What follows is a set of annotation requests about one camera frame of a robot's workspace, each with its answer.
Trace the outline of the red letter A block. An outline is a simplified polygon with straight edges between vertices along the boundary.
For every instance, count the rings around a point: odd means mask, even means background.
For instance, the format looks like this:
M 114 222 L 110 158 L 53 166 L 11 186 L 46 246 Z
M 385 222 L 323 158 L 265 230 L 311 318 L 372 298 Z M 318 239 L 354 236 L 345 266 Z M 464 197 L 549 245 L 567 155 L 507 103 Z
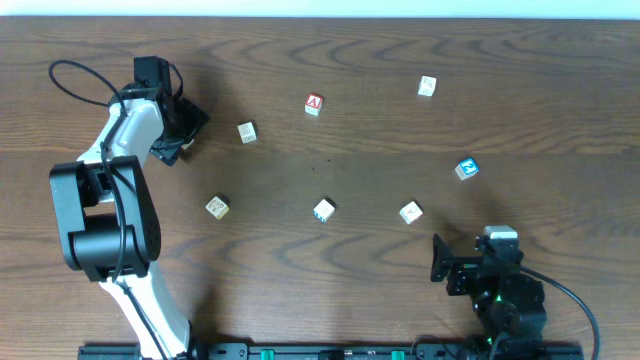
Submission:
M 305 102 L 305 112 L 313 116 L 318 116 L 321 112 L 322 106 L 323 97 L 318 94 L 311 93 Z

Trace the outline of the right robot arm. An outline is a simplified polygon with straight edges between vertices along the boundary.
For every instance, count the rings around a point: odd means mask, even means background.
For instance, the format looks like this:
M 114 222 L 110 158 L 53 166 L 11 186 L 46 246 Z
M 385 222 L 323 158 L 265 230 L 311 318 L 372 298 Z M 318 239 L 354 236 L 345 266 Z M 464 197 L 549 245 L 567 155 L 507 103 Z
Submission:
M 430 280 L 446 281 L 447 294 L 467 296 L 484 335 L 461 347 L 458 359 L 536 359 L 544 356 L 547 315 L 544 287 L 519 269 L 524 258 L 517 232 L 487 226 L 475 240 L 479 256 L 455 256 L 433 236 Z

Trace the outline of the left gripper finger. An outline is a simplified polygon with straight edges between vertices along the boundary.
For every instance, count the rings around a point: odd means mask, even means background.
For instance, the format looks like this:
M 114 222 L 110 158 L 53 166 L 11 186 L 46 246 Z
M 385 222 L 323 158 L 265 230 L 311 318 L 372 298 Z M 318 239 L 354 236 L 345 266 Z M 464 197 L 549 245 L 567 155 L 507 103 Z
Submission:
M 210 119 L 208 114 L 186 98 L 178 101 L 177 113 L 183 122 L 185 138 L 195 138 Z
M 173 166 L 179 158 L 184 141 L 155 141 L 150 149 L 150 154 L 162 161 L 167 166 Z

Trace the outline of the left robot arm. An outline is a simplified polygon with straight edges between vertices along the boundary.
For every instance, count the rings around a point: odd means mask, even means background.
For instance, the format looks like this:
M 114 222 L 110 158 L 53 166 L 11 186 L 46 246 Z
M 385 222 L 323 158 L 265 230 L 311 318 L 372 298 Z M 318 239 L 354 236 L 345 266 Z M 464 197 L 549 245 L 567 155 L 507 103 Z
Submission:
M 161 87 L 128 86 L 108 111 L 90 149 L 49 175 L 64 260 L 117 302 L 138 338 L 130 357 L 204 359 L 157 263 L 161 229 L 142 168 L 149 155 L 173 165 L 209 118 Z

